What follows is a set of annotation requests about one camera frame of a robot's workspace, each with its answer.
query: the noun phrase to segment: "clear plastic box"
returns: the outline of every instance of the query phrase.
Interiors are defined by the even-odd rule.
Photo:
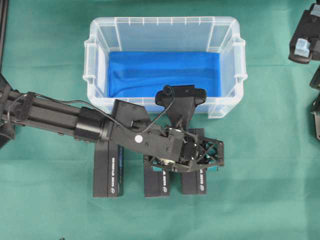
[[[207,113],[209,119],[223,118],[244,95],[243,82],[248,77],[245,45],[239,23],[232,17],[96,18],[84,42],[87,96],[92,104],[111,112],[115,99],[107,96],[106,83],[109,53],[113,51],[219,53],[221,97],[207,97],[195,112]],[[163,110],[154,97],[118,99],[145,106],[149,113]]]

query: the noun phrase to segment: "circular white dot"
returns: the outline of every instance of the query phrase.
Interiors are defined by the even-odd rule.
[[[139,143],[141,143],[142,141],[143,141],[143,137],[141,136],[141,135],[136,135],[135,137],[134,137],[134,140],[139,144]]]

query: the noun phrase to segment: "black object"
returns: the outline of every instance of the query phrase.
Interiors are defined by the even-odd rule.
[[[315,7],[320,8],[320,0],[311,5],[309,10],[305,10],[300,22],[290,41],[289,59],[300,64],[308,64],[310,60],[320,61],[320,16],[311,14]],[[306,40],[309,43],[309,55],[300,56],[295,54],[298,39]],[[310,87],[320,91],[320,66],[315,72]],[[313,103],[311,113],[314,115],[316,138],[320,140],[320,95]]]
[[[146,198],[170,196],[169,171],[154,171],[148,160],[149,156],[143,156],[144,196]]]
[[[193,134],[201,137],[205,136],[205,130],[190,129]],[[205,195],[207,194],[207,169],[200,169],[192,172],[180,173],[181,193],[185,195]]]
[[[124,149],[112,141],[95,144],[93,162],[93,197],[123,195]]]
[[[2,69],[2,57],[5,43],[8,5],[9,0],[0,0],[0,70]]]
[[[311,14],[315,6],[316,3],[312,4],[309,10],[303,12],[290,41],[289,59],[299,64],[308,64],[310,60],[320,60],[320,16]],[[308,57],[295,54],[298,39],[305,39],[310,43],[310,53]]]
[[[206,100],[203,89],[193,85],[165,86],[156,99],[165,110],[153,121],[143,106],[117,99],[109,115],[80,100],[59,101],[34,92],[19,93],[0,74],[0,147],[15,138],[17,125],[95,143],[93,196],[118,197],[123,189],[122,146],[145,155],[145,195],[165,196],[170,193],[170,186],[169,178],[164,182],[164,173],[169,177],[169,171],[191,173],[223,166],[224,143],[187,131],[196,106]],[[91,108],[68,105],[72,103]],[[155,124],[165,112],[173,126]],[[163,169],[162,182],[161,175],[151,167]]]

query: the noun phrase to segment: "green surface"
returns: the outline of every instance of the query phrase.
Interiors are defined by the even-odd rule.
[[[312,2],[10,0],[3,75],[21,92],[86,100],[84,41],[94,18],[110,16],[235,17],[249,77],[225,118],[191,122],[225,144],[206,196],[181,195],[176,177],[170,197],[144,199],[142,156],[125,151],[124,196],[92,198],[93,144],[18,128],[0,155],[0,239],[318,240],[320,142],[309,114],[318,65],[288,60]]]

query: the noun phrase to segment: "blue fabric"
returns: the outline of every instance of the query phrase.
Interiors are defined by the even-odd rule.
[[[213,52],[128,52],[109,55],[108,97],[154,97],[164,85],[195,85],[221,96],[220,55]]]

